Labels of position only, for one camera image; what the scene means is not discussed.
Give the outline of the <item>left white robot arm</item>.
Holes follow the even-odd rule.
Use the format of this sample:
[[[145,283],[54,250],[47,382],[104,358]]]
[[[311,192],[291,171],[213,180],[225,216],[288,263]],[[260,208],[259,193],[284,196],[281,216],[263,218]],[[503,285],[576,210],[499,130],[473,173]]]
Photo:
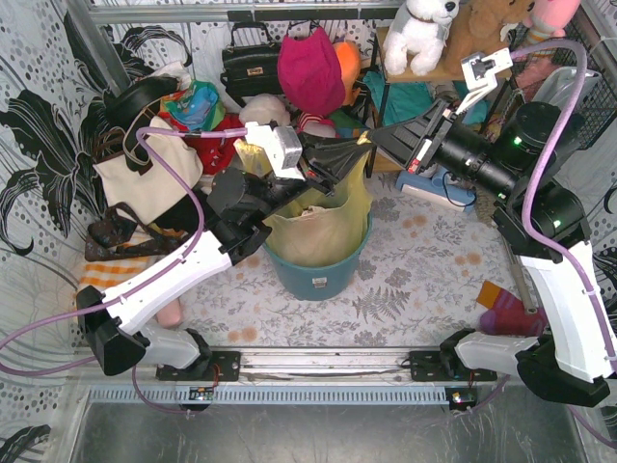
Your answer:
[[[138,276],[76,298],[79,325],[107,376],[139,363],[165,368],[177,379],[194,379],[212,364],[207,342],[193,329],[175,331],[150,320],[188,289],[252,255],[269,236],[264,221],[309,189],[331,194],[370,149],[358,139],[325,139],[300,134],[302,150],[294,171],[263,177],[237,168],[219,172],[207,207],[197,208],[196,233]]]

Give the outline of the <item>yellow trash bag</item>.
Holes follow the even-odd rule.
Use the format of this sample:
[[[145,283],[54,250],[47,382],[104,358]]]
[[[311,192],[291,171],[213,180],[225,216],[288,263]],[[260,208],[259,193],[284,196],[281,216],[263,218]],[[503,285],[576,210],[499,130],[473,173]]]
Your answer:
[[[310,188],[265,219],[272,229],[267,248],[305,267],[336,264],[354,254],[366,236],[373,201],[364,185],[367,158],[360,157],[333,195]]]

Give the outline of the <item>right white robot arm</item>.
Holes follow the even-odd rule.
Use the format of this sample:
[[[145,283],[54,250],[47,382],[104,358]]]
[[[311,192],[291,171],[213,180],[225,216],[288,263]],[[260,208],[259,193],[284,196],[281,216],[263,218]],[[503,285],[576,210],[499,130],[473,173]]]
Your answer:
[[[445,102],[368,132],[404,167],[439,165],[491,193],[494,222],[528,272],[548,320],[545,335],[464,329],[440,347],[444,370],[487,369],[520,378],[540,398],[593,407],[616,374],[616,338],[595,278],[581,201],[554,179],[577,148],[577,119],[545,102],[518,108],[494,141],[459,122]]]

